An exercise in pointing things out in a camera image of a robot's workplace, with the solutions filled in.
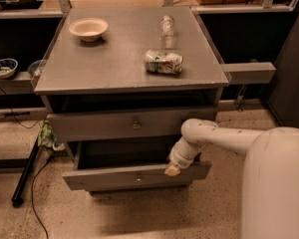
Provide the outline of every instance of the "black metal leg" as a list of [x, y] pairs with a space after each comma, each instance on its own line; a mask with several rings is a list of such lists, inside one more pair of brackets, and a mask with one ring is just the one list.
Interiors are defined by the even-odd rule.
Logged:
[[19, 207], [23, 203], [23, 198], [22, 198], [23, 189], [24, 189], [24, 187], [27, 183], [30, 171], [32, 169], [33, 163], [34, 163], [34, 161], [37, 157], [38, 150], [39, 150], [39, 146], [37, 144], [37, 141], [38, 141], [38, 138], [37, 138], [37, 140], [35, 141], [35, 143], [33, 145], [32, 151], [31, 151], [30, 156], [29, 156], [29, 158], [26, 162], [26, 165], [23, 169], [23, 172], [22, 172], [22, 175], [20, 177], [17, 188], [16, 188], [16, 190], [13, 194], [13, 197], [11, 199], [13, 207]]

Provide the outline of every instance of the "drawer handle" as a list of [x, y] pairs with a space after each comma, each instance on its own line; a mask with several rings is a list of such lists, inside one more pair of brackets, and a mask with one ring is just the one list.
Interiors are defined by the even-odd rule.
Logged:
[[132, 128], [133, 129], [140, 129], [141, 128], [141, 124], [137, 120], [135, 120], [133, 122]]

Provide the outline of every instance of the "white bowl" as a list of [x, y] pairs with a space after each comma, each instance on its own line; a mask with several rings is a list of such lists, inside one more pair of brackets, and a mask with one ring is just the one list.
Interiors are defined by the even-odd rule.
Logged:
[[14, 75], [18, 62], [14, 59], [0, 60], [0, 79], [8, 79]]
[[108, 29], [106, 21], [98, 18], [86, 18], [73, 22], [69, 31], [85, 42], [97, 41]]

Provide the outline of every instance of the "gray desk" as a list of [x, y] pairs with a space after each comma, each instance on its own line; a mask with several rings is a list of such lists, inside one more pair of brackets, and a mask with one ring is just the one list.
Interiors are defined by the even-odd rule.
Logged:
[[[174, 49], [183, 56], [180, 75], [153, 74], [143, 65], [148, 49], [160, 50], [158, 24], [175, 19]], [[109, 23], [103, 39], [85, 43], [72, 22], [98, 17]], [[210, 164], [194, 163], [181, 175], [163, 174], [168, 148], [184, 120], [214, 120], [228, 85], [189, 8], [71, 9], [35, 92], [76, 169], [64, 174], [71, 189], [102, 191], [190, 184]]]

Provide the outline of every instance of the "concrete floor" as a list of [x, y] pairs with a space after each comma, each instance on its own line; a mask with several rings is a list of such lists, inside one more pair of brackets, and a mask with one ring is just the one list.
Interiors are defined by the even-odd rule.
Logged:
[[[238, 112], [220, 105], [220, 126], [269, 129], [277, 126], [261, 105], [245, 105]], [[42, 113], [18, 117], [26, 126], [44, 119]], [[0, 159], [27, 157], [39, 123], [26, 129], [13, 119], [0, 119]], [[48, 157], [40, 151], [23, 193], [21, 207], [11, 198], [19, 171], [0, 170], [0, 238], [46, 238], [31, 207], [33, 175]], [[34, 204], [50, 239], [94, 238], [205, 238], [238, 239], [244, 158], [209, 145], [203, 160], [212, 168], [205, 180], [189, 187], [96, 193], [71, 191], [62, 173], [73, 169], [67, 156], [55, 157], [36, 179]]]

